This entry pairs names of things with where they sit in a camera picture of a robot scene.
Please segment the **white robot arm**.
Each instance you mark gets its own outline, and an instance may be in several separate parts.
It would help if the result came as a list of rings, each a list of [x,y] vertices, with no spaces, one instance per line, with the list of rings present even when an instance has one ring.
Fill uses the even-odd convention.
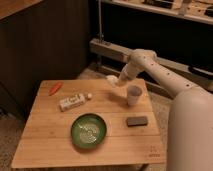
[[[213,171],[213,94],[135,49],[119,76],[125,85],[145,71],[173,98],[169,112],[166,171]]]

